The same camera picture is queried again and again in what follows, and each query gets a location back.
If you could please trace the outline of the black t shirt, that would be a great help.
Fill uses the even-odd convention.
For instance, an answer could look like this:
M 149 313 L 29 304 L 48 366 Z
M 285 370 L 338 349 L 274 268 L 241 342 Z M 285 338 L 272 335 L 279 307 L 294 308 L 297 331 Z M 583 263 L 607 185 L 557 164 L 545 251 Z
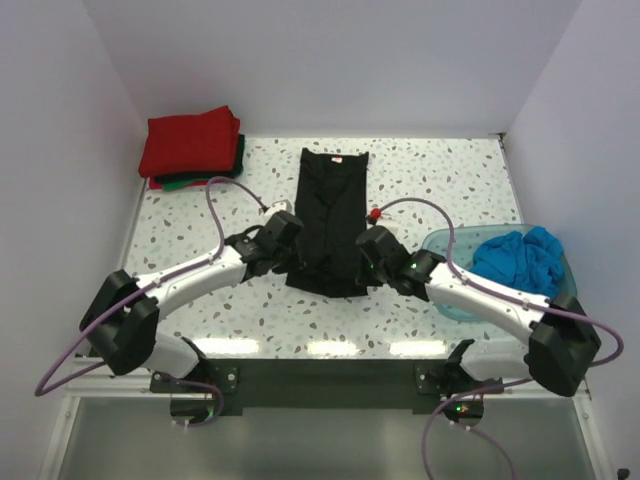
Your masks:
M 375 284 L 356 240 L 367 229 L 369 154 L 300 156 L 295 216 L 303 223 L 296 245 L 301 265 L 286 285 L 327 298 L 364 297 Z

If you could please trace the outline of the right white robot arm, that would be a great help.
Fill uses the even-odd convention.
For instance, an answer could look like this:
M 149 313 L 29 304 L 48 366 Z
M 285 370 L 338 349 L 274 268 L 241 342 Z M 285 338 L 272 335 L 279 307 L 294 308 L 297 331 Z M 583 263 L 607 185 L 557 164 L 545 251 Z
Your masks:
M 506 332 L 494 340 L 463 341 L 445 362 L 448 386 L 459 393 L 506 379 L 531 379 L 571 397 L 601 347 L 594 328 L 580 322 L 576 298 L 557 306 L 449 265 L 428 250 L 408 252 L 393 233 L 374 226 L 356 245 L 374 276 L 397 293 L 468 312 Z

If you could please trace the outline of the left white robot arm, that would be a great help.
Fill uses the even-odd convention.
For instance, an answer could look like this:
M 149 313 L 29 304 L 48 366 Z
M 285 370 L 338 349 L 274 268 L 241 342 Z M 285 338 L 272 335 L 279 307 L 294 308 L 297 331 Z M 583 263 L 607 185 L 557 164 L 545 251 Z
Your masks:
M 301 220 L 279 211 L 257 226 L 253 236 L 232 235 L 221 250 L 175 267 L 137 278 L 116 271 L 104 281 L 80 331 L 113 375 L 145 368 L 170 375 L 185 392 L 196 392 L 207 380 L 205 354 L 189 339 L 159 333 L 159 323 L 213 291 L 284 272 L 296 256 L 296 237 L 302 229 Z

